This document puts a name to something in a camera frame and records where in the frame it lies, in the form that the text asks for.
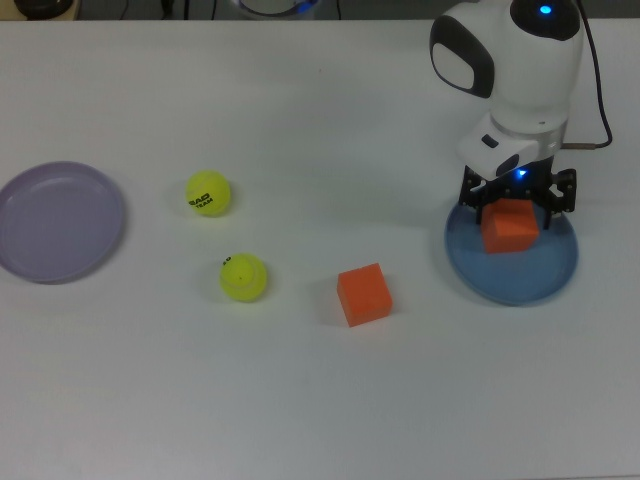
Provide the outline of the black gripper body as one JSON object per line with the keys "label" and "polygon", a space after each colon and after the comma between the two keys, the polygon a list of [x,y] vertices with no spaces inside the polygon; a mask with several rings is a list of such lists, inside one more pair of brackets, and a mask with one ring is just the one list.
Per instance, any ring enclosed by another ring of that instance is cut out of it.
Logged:
{"label": "black gripper body", "polygon": [[554,156],[518,166],[492,181],[469,169],[473,186],[485,182],[472,193],[475,203],[493,203],[502,198],[532,200],[535,203],[558,203],[559,197],[551,191],[554,184],[552,167]]}

